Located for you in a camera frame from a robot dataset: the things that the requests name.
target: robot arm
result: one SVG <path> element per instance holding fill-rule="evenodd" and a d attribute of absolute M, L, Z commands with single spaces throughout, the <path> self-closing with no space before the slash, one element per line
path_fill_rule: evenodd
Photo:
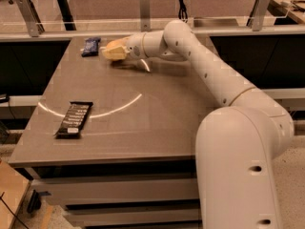
<path fill-rule="evenodd" d="M 182 21 L 132 35 L 121 46 L 133 59 L 190 61 L 222 107 L 205 117 L 196 137 L 205 228 L 282 228 L 272 159 L 294 135 L 286 110 L 204 47 Z"/>

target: metal post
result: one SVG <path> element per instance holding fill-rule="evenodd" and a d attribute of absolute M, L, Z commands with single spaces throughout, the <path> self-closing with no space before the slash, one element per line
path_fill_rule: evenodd
<path fill-rule="evenodd" d="M 250 20 L 249 26 L 253 31 L 260 31 L 263 27 L 264 17 L 269 6 L 270 0 L 257 0 L 254 8 L 253 17 Z"/>
<path fill-rule="evenodd" d="M 28 33 L 32 37 L 39 36 L 44 31 L 37 11 L 31 0 L 16 0 L 18 8 L 26 22 Z"/>
<path fill-rule="evenodd" d="M 140 0 L 141 31 L 151 30 L 150 0 Z"/>

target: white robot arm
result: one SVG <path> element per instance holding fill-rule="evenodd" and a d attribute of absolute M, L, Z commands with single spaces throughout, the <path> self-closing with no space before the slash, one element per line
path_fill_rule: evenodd
<path fill-rule="evenodd" d="M 189 60 L 221 107 L 205 117 L 196 137 L 204 228 L 283 228 L 272 159 L 294 135 L 287 111 L 204 47 L 182 21 L 132 35 L 123 48 L 120 59 Z M 110 52 L 103 54 L 112 59 Z"/>

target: metal bracket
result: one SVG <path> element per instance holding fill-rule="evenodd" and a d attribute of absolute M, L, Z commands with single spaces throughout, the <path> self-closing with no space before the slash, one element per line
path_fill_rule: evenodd
<path fill-rule="evenodd" d="M 31 0 L 15 0 L 26 22 L 28 33 L 32 37 L 39 36 L 44 31 L 37 11 Z"/>
<path fill-rule="evenodd" d="M 254 8 L 253 18 L 249 23 L 249 26 L 253 31 L 260 31 L 263 27 L 264 17 L 269 6 L 270 0 L 257 0 Z"/>
<path fill-rule="evenodd" d="M 141 31 L 151 31 L 150 0 L 140 0 Z"/>

